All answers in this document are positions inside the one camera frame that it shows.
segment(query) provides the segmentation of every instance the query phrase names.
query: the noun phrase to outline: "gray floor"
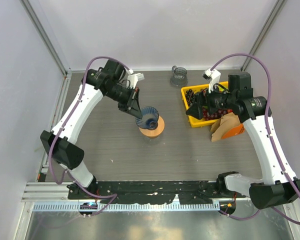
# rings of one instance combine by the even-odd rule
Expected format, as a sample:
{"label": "gray floor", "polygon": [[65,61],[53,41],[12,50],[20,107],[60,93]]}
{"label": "gray floor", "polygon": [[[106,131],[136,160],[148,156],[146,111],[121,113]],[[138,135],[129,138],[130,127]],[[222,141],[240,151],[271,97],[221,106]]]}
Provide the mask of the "gray floor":
{"label": "gray floor", "polygon": [[[256,210],[237,202],[235,215],[251,216]],[[75,212],[35,212],[27,240],[292,240],[289,224],[272,209],[255,218],[237,221],[216,211],[105,212],[92,218]]]}
{"label": "gray floor", "polygon": [[[222,71],[227,81],[229,71]],[[206,84],[202,71],[189,71],[189,86]],[[237,171],[261,178],[261,168],[247,133],[211,142],[210,127],[191,128],[180,88],[169,82],[170,71],[144,72],[138,83],[140,107],[155,107],[165,129],[155,139],[144,137],[135,118],[118,110],[107,97],[96,106],[79,135],[77,145],[85,152],[84,162],[98,180],[159,181],[215,180],[220,173]],[[64,111],[73,101],[83,73],[74,73]],[[56,165],[60,176],[63,169]]]}

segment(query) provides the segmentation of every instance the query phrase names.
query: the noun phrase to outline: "gray wooden tabletop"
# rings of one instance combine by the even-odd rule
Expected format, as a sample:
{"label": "gray wooden tabletop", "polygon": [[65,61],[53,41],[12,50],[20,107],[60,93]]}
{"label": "gray wooden tabletop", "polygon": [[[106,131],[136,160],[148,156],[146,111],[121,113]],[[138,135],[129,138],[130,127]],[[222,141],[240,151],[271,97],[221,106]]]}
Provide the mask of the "gray wooden tabletop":
{"label": "gray wooden tabletop", "polygon": [[[221,80],[230,71],[221,72]],[[192,128],[185,114],[180,88],[170,85],[170,71],[145,71],[138,83],[140,107],[155,107],[165,122],[157,138],[143,136],[135,118],[118,110],[117,102],[104,97],[87,119],[77,146],[98,180],[168,181],[215,180],[218,174],[237,171],[261,178],[254,146],[244,134],[211,142],[210,126]],[[188,71],[188,86],[206,84],[202,71]],[[83,73],[71,78],[64,112],[73,101]],[[62,168],[54,164],[57,176]]]}

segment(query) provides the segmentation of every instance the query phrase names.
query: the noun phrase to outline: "purple cable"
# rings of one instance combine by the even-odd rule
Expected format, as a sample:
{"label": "purple cable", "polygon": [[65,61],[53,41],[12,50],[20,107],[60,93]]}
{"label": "purple cable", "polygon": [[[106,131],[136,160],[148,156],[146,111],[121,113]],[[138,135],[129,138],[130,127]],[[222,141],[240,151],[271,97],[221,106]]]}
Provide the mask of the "purple cable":
{"label": "purple cable", "polygon": [[252,216],[248,216],[248,217],[238,217],[238,216],[232,216],[230,214],[228,215],[225,211],[222,211],[222,210],[220,210],[219,212],[231,219],[244,221],[244,220],[253,219],[255,216],[257,216],[260,213],[260,209],[258,209],[258,211],[256,211],[255,214],[253,214]]}
{"label": "purple cable", "polygon": [[63,129],[65,128],[67,122],[69,121],[69,119],[71,118],[71,116],[74,114],[75,110],[77,109],[80,101],[81,101],[81,98],[82,96],[84,95],[84,91],[85,91],[85,86],[86,86],[86,81],[87,81],[87,75],[88,75],[88,70],[90,68],[90,66],[92,65],[92,63],[97,60],[97,59],[109,59],[109,60],[112,60],[112,61],[115,61],[115,62],[118,62],[119,64],[121,64],[122,66],[124,66],[127,70],[130,70],[129,67],[127,67],[127,65],[125,65],[124,63],[122,63],[121,61],[115,59],[115,58],[112,58],[112,57],[109,57],[109,56],[97,56],[97,57],[94,57],[93,59],[91,59],[91,61],[88,63],[88,65],[86,66],[86,69],[85,69],[85,72],[84,72],[84,76],[83,76],[83,81],[82,81],[82,88],[81,88],[81,92],[80,92],[80,95],[79,95],[79,98],[78,100],[76,101],[75,105],[73,106],[72,110],[70,111],[69,115],[67,116],[67,118],[64,120],[63,124],[61,125],[61,128],[59,129],[59,131],[57,132],[57,134],[55,135],[53,141],[52,141],[52,144],[51,144],[51,147],[50,147],[50,150],[49,150],[49,153],[48,153],[48,164],[49,164],[49,171],[53,177],[53,180],[55,181],[56,184],[60,185],[64,182],[64,178],[65,178],[65,174],[66,174],[66,171],[67,169],[65,169],[63,172],[62,172],[62,176],[61,176],[61,179],[60,181],[57,179],[56,175],[55,175],[55,171],[53,169],[53,166],[52,166],[52,154],[53,154],[53,151],[54,151],[54,148],[55,148],[55,145],[56,145],[56,142],[58,140],[58,137],[60,136],[61,132],[63,131]]}
{"label": "purple cable", "polygon": [[[263,67],[263,69],[265,71],[266,77],[268,79],[268,94],[267,94],[267,102],[266,102],[265,113],[264,113],[265,127],[266,127],[267,133],[269,135],[269,139],[270,139],[273,151],[275,153],[275,156],[276,156],[276,158],[278,160],[278,163],[279,163],[282,171],[284,172],[284,176],[289,181],[289,183],[291,184],[293,190],[295,191],[295,193],[297,194],[297,196],[300,199],[300,191],[298,190],[297,186],[294,184],[294,182],[292,181],[292,179],[290,178],[290,176],[285,172],[286,171],[285,165],[282,162],[282,159],[281,159],[281,157],[279,155],[279,152],[278,152],[276,143],[274,141],[274,138],[271,135],[271,129],[270,129],[270,126],[269,126],[269,121],[268,121],[268,113],[269,113],[270,101],[271,101],[272,82],[271,82],[271,77],[270,77],[269,70],[266,67],[266,65],[259,58],[257,58],[256,56],[253,56],[251,54],[247,54],[247,53],[234,53],[234,54],[230,54],[230,55],[225,56],[224,58],[220,59],[215,65],[213,65],[213,67],[211,67],[210,70],[215,69],[216,66],[218,66],[224,60],[226,60],[228,58],[231,58],[231,57],[236,57],[236,56],[245,56],[245,57],[252,58],[252,59],[256,60]],[[288,221],[290,221],[290,222],[292,222],[294,224],[300,225],[300,221],[296,221],[296,220],[291,219],[290,217],[286,216],[284,213],[282,213],[281,211],[279,211],[275,207],[272,207],[272,209],[275,210],[278,214],[280,214],[282,217],[284,217]]]}

